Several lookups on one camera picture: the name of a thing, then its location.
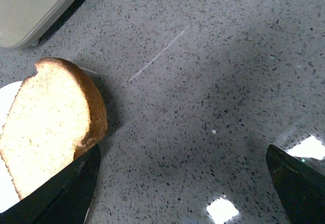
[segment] black object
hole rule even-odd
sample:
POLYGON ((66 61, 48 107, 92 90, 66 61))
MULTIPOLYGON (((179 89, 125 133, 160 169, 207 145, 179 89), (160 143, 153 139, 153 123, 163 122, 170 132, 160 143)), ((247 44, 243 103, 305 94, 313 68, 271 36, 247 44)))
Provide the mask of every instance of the black object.
POLYGON ((266 162, 292 224, 325 223, 325 176, 270 145, 266 162))
POLYGON ((0 214, 6 224, 83 224, 96 188, 98 145, 70 163, 32 194, 0 214))

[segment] speckled gray countertop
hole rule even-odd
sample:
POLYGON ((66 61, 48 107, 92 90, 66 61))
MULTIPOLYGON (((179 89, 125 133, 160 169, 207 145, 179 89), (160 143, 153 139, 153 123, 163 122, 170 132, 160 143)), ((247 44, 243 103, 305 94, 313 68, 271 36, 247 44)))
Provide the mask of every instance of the speckled gray countertop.
POLYGON ((324 47, 324 0, 86 0, 39 46, 0 49, 0 87, 44 56, 101 75, 88 224, 213 223, 224 196, 229 223, 288 223, 266 150, 324 138, 324 47))

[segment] scratch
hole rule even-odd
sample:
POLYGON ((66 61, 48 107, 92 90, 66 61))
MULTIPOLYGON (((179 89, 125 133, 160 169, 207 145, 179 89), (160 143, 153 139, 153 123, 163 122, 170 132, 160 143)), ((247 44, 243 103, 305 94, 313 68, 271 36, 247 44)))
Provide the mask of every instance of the scratch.
POLYGON ((181 37, 181 35, 189 28, 189 26, 187 26, 180 34, 178 34, 169 44, 168 46, 166 46, 157 56, 155 56, 151 62, 147 63, 140 71, 138 71, 133 77, 130 78, 130 82, 136 77, 138 76, 140 73, 142 73, 148 66, 150 66, 158 57, 160 57, 176 40, 178 40, 179 37, 181 37))

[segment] white plate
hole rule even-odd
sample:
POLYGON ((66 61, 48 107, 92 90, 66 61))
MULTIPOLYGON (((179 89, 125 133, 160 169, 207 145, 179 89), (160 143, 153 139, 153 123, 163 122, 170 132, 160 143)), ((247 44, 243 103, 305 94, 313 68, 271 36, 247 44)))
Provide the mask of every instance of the white plate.
MULTIPOLYGON (((14 82, 0 88, 0 134, 2 126, 6 123, 7 115, 22 81, 14 82)), ((0 213, 19 202, 19 197, 12 183, 5 162, 0 158, 0 213)))

